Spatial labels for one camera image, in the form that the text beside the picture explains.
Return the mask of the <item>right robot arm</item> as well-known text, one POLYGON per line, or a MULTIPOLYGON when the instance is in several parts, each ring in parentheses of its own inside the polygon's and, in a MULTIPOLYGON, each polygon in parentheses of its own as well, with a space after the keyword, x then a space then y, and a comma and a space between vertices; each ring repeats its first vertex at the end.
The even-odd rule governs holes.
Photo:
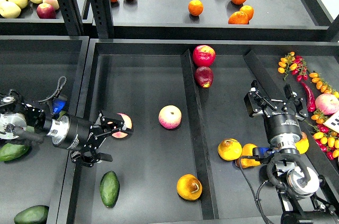
POLYGON ((275 100, 263 95, 257 81, 244 97, 249 116, 262 116, 269 147, 255 147, 242 154, 242 160, 255 160, 266 168, 267 179, 252 191, 254 201, 265 223, 271 220, 264 214, 260 200, 263 186, 270 183, 278 194, 281 223, 338 223, 338 201, 325 178, 318 175, 301 159, 296 143, 302 139, 299 121, 308 117, 306 101, 284 87, 285 99, 275 100))

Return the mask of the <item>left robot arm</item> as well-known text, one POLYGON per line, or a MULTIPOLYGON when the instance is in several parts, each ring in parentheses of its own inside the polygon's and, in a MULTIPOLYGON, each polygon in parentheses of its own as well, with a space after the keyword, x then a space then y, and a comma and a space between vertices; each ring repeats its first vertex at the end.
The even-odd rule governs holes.
POLYGON ((130 121, 125 114, 107 118, 99 113, 96 122, 62 114, 67 100, 60 93, 66 82, 67 78, 61 76, 54 93, 38 101, 26 100, 13 89, 2 94, 1 139, 21 145, 51 139, 55 147, 70 151, 74 163, 92 167, 101 161, 111 162, 112 156, 98 149, 109 136, 132 134, 130 121))

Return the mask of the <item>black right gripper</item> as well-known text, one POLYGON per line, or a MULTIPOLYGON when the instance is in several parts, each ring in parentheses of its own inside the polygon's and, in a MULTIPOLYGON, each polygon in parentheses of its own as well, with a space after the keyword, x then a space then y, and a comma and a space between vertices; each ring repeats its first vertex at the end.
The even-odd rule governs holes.
POLYGON ((250 117, 261 116, 267 141, 271 145, 294 145, 301 135, 300 121, 308 117, 306 100, 285 84, 286 100, 270 99, 260 92, 257 80, 251 83, 251 89, 244 97, 250 117))

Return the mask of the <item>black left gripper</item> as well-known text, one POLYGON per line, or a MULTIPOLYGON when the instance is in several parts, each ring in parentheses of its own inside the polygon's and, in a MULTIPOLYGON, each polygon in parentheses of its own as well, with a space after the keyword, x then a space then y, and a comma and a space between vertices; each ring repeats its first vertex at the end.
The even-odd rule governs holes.
POLYGON ((126 114, 116 114, 113 118, 99 114, 94 123, 82 119, 76 134, 78 144, 69 149, 72 162, 86 167, 93 167, 102 161, 112 162, 110 154, 99 152, 102 143, 115 132, 131 131, 132 120, 126 114))

